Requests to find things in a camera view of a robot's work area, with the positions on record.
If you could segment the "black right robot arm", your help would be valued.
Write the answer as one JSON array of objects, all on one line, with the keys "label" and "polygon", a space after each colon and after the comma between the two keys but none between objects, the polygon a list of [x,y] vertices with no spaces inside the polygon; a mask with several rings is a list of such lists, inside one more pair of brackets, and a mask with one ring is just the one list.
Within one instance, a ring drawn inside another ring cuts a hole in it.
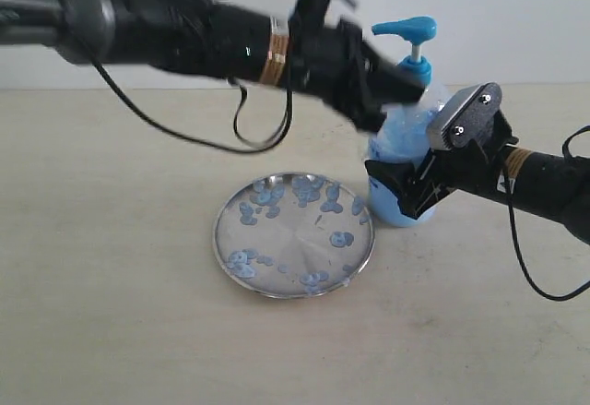
[{"label": "black right robot arm", "polygon": [[418,219],[456,190],[563,225],[589,241],[589,160],[518,147],[502,113],[502,89],[488,82],[457,91],[428,124],[429,150],[410,161],[367,160],[368,175]]}]

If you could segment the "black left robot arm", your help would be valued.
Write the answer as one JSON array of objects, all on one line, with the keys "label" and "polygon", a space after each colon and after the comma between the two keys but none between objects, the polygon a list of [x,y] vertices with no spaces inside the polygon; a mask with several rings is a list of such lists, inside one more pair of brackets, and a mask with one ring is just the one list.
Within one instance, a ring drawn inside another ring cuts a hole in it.
[{"label": "black left robot arm", "polygon": [[426,88],[355,23],[328,25],[330,2],[297,0],[281,18],[223,0],[1,0],[1,42],[43,45],[78,66],[146,65],[296,92],[373,131],[384,105],[417,103]]}]

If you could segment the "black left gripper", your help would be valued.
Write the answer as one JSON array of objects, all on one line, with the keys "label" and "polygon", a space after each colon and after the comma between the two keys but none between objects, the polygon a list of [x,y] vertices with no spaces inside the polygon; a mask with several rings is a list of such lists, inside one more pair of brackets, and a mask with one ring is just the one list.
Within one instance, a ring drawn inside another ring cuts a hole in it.
[{"label": "black left gripper", "polygon": [[[289,72],[293,88],[321,99],[347,117],[358,131],[378,133],[386,118],[379,104],[416,103],[426,86],[362,40],[357,24],[342,18],[334,27],[326,25],[331,1],[297,0],[290,14]],[[363,79],[370,101],[363,98]]]}]

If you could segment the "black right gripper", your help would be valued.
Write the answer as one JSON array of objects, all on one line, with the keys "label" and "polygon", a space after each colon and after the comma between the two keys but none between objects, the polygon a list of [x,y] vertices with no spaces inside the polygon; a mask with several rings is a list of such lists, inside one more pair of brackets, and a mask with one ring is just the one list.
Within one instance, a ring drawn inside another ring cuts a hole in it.
[{"label": "black right gripper", "polygon": [[431,150],[417,170],[411,162],[366,160],[370,183],[387,194],[386,200],[377,199],[377,206],[416,220],[455,190],[482,185],[502,149],[515,141],[498,111],[501,102],[496,82],[457,91],[428,124]]}]

